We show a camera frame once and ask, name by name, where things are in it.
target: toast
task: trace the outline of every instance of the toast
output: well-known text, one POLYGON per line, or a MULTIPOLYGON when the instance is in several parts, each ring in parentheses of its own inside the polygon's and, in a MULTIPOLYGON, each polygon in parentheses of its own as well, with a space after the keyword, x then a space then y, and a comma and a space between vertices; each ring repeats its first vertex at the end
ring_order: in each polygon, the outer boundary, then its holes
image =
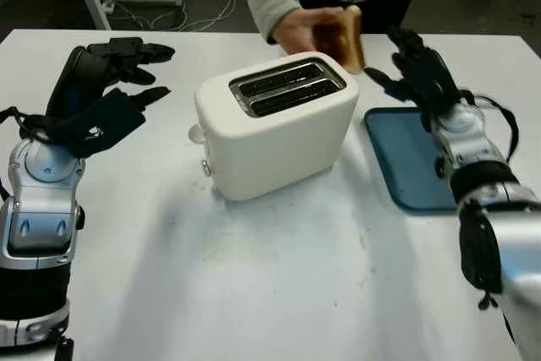
POLYGON ((364 69, 361 9, 348 6, 342 14, 314 26, 315 49, 333 57, 350 74, 364 69))

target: robotic hand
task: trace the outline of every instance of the robotic hand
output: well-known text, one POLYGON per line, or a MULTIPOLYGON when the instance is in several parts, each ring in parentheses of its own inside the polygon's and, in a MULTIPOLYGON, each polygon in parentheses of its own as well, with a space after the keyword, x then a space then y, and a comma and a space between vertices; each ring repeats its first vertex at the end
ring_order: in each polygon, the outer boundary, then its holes
POLYGON ((169 89, 158 87, 128 96, 118 81, 150 85, 155 78, 142 63, 171 59, 174 50, 139 38, 78 46, 52 92, 46 114, 13 116, 22 141, 9 158, 13 196, 0 184, 0 350, 56 346, 55 361, 72 357, 66 298, 77 232, 85 212, 75 190, 85 158, 114 146, 145 122, 141 112, 169 89))
POLYGON ((392 29, 392 60, 402 79, 366 68, 366 74, 400 101, 413 101, 424 128, 441 150, 436 172, 458 205, 462 273, 485 291, 481 310, 500 306, 522 359, 541 359, 541 202, 521 186, 508 161, 518 144, 513 114, 486 96, 459 90, 438 52, 410 30, 392 29), (483 99, 511 126, 505 159, 484 132, 483 99))

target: toaster lever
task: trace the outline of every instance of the toaster lever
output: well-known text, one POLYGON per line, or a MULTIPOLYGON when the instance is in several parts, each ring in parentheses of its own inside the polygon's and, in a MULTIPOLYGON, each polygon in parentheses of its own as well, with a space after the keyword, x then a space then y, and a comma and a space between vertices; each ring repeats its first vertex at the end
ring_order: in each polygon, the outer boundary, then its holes
POLYGON ((210 165, 207 160, 201 161, 201 165, 203 166, 203 172, 205 173, 206 177, 209 177, 210 175, 212 175, 212 171, 210 169, 210 165))

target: wire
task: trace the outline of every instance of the wire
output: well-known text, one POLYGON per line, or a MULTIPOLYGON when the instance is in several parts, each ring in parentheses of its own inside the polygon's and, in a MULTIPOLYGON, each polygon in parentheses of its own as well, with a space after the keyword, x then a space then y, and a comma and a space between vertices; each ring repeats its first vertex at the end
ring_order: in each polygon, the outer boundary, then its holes
POLYGON ((13 114, 13 116, 15 118, 15 121, 19 125, 19 127, 21 127, 28 135, 32 136, 33 139, 37 139, 38 141, 40 141, 43 144, 56 144, 54 141, 52 141, 50 139, 46 139, 45 137, 40 136, 33 129, 29 129, 28 127, 26 127, 25 121, 23 120, 23 118, 27 118, 28 115, 19 112, 17 107, 10 107, 10 110, 11 110, 11 113, 13 114))
POLYGON ((139 27, 140 29, 142 30, 146 30, 145 26, 143 25, 143 23, 146 23, 146 26, 148 27, 148 30, 150 29, 150 23, 149 23, 149 20, 143 16, 136 16, 135 14, 132 13, 132 11, 127 8, 126 6, 124 6, 123 4, 119 3, 119 2, 115 2, 115 4, 120 8, 122 9, 127 15, 128 17, 113 17, 113 18, 110 18, 111 20, 126 20, 126 19, 131 19, 133 20, 133 22, 135 22, 139 27))
POLYGON ((218 22, 220 20, 224 20, 224 19, 228 18, 229 16, 231 16, 232 12, 235 10, 236 5, 237 5, 237 0, 227 0, 226 5, 224 6, 224 8, 221 10, 221 12, 215 18, 213 18, 213 19, 203 19, 203 20, 199 20, 199 21, 194 21, 192 23, 188 23, 186 25, 182 25, 182 26, 180 26, 178 28, 178 31, 185 30, 188 27, 192 27, 194 25, 200 25, 202 23, 208 23, 207 25, 205 25, 203 27, 200 27, 197 30, 194 30, 194 32, 195 31, 206 30, 206 29, 210 28, 212 25, 214 25, 216 22, 218 22), (232 10, 227 12, 227 9, 229 8, 229 6, 231 4, 232 4, 232 10))
POLYGON ((511 110, 503 107, 500 103, 488 96, 474 95, 473 97, 481 101, 486 101, 492 106, 497 107, 500 110, 500 113, 503 115, 504 119, 507 121, 507 124, 509 124, 509 127, 511 128, 511 140, 509 142, 509 152, 507 153, 506 159, 507 162, 509 162, 513 157, 513 154, 515 153, 516 148, 518 147, 518 140, 520 138, 520 129, 518 128, 515 114, 511 110))
POLYGON ((216 19, 209 19, 210 20, 210 23, 208 25, 206 25, 205 27, 201 27, 197 30, 194 30, 194 33, 195 32, 198 32, 198 31, 203 31, 203 30, 206 30, 208 29, 209 27, 211 27, 212 25, 214 25, 214 23, 218 22, 218 21, 221 21, 221 20, 225 20, 227 19, 228 17, 230 17, 233 12, 235 11, 235 7, 237 6, 237 0, 233 0, 233 5, 232 5, 232 9, 227 13, 227 14, 224 14, 223 16, 219 17, 219 18, 216 18, 216 19))
MULTIPOLYGON (((167 17, 167 16, 170 16, 170 15, 174 15, 176 12, 178 11, 178 9, 175 9, 175 10, 172 10, 171 12, 167 12, 167 13, 164 13, 158 17, 156 17, 155 19, 153 19, 151 22, 150 22, 150 29, 151 30, 156 30, 156 23, 158 21, 160 21, 161 19, 163 19, 164 17, 167 17)), ((186 13, 186 3, 183 2, 183 5, 182 7, 180 8, 180 11, 182 12, 183 14, 183 21, 182 23, 180 23, 179 25, 175 25, 169 29, 164 29, 163 31, 178 31, 181 27, 183 27, 186 22, 188 21, 188 14, 186 13)))

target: table surface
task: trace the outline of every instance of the table surface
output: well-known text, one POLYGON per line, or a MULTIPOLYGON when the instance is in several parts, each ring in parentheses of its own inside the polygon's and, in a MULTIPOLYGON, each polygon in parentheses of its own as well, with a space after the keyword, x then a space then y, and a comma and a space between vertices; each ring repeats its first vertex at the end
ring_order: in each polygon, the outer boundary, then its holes
MULTIPOLYGON (((173 46, 150 67, 173 93, 147 123, 92 156, 69 297, 77 360, 518 360, 500 311, 460 271, 454 216, 409 216, 392 203, 365 129, 397 106, 366 76, 336 165, 255 200, 225 201, 202 173, 194 92, 205 79, 278 57, 254 34, 16 30, 0 45, 1 106, 43 112, 72 49, 111 35, 173 46)), ((425 36, 456 82, 512 107, 512 162, 541 191, 536 88, 541 61, 513 36, 425 36)), ((396 74, 392 44, 364 36, 370 66, 396 74)), ((123 90, 140 90, 122 85, 123 90)), ((506 148, 505 122, 488 114, 506 148)), ((0 176, 18 141, 0 126, 0 176)))

